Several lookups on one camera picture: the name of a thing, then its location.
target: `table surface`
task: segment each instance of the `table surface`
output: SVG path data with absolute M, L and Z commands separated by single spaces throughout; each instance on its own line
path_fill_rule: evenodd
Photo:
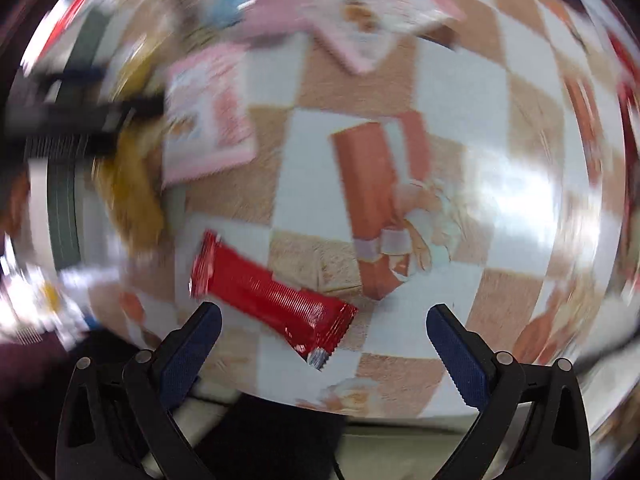
M 472 413 L 426 336 L 436 303 L 495 350 L 542 363 L 574 355 L 600 307 L 622 225 L 623 132 L 609 54 L 593 23 L 559 0 L 454 1 L 467 19 L 453 26 L 453 49 L 404 38 L 366 76 L 346 74 L 303 33 L 249 51 L 256 160 L 171 190 L 178 200 L 170 215 L 184 217 L 175 240 L 151 265 L 131 261 L 119 283 L 90 290 L 102 322 L 140 346 L 184 322 L 196 307 L 193 257 L 212 228 L 242 254 L 339 293 L 359 312 L 317 371 L 269 328 L 221 303 L 224 327 L 201 370 L 206 379 L 354 416 Z M 112 20 L 100 56 L 131 14 Z M 602 122 L 595 148 L 586 142 L 602 164 L 591 182 L 566 75 L 593 85 Z M 429 153 L 421 186 L 436 189 L 439 204 L 425 208 L 426 224 L 448 239 L 432 238 L 431 264 L 374 301 L 362 294 L 332 134 L 411 110 Z M 385 135 L 400 174 L 411 154 Z M 410 256 L 424 251 L 414 245 Z M 132 294 L 145 311 L 137 320 L 120 309 Z

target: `blue gripper pad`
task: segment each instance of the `blue gripper pad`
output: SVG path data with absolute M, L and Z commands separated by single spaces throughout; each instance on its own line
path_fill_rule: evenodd
M 194 323 L 194 318 L 204 309 L 204 314 Z M 162 405 L 170 410 L 183 402 L 200 367 L 215 345 L 222 331 L 222 313 L 217 305 L 203 303 L 180 330 L 171 332 L 165 341 L 170 342 L 174 334 L 177 349 L 169 356 L 159 374 L 159 398 Z
M 489 403 L 487 377 L 461 335 L 437 306 L 431 307 L 427 313 L 427 335 L 465 404 L 482 412 Z

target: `printed illustration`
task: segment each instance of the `printed illustration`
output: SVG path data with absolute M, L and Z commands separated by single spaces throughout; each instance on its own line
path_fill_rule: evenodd
M 376 13 L 360 0 L 345 0 L 342 16 L 345 21 L 356 23 L 360 32 L 372 32 L 380 26 Z
M 146 319 L 145 309 L 136 294 L 122 291 L 118 296 L 118 302 L 125 316 L 138 325 L 144 324 Z
M 345 379 L 318 395 L 318 402 L 298 399 L 296 406 L 349 416 L 384 416 L 378 383 L 367 378 Z
M 453 188 L 430 174 L 420 115 L 334 134 L 362 290 L 380 300 L 416 272 L 448 264 L 463 237 Z
M 571 341 L 588 332 L 602 297 L 590 273 L 558 281 L 546 302 L 546 312 L 531 320 L 520 333 L 513 348 L 514 357 L 523 363 L 553 362 Z

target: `red snack wrapper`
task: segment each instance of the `red snack wrapper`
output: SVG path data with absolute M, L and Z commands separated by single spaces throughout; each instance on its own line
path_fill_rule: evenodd
M 240 256 L 212 231 L 205 232 L 191 271 L 191 296 L 207 294 L 269 325 L 318 370 L 358 311 L 338 298 L 274 280 L 270 270 Z

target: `candy bar wrapper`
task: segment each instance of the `candy bar wrapper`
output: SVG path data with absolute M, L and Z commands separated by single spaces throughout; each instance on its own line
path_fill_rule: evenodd
M 416 272 L 448 264 L 462 222 L 447 184 L 430 178 L 418 112 L 332 135 L 362 291 L 381 300 Z
M 318 370 L 357 313 L 338 298 L 277 281 L 270 270 L 240 256 L 212 231 L 205 232 L 191 272 L 191 295 L 207 294 L 269 325 Z
M 244 92 L 244 47 L 219 43 L 168 70 L 163 185 L 253 160 L 254 126 Z

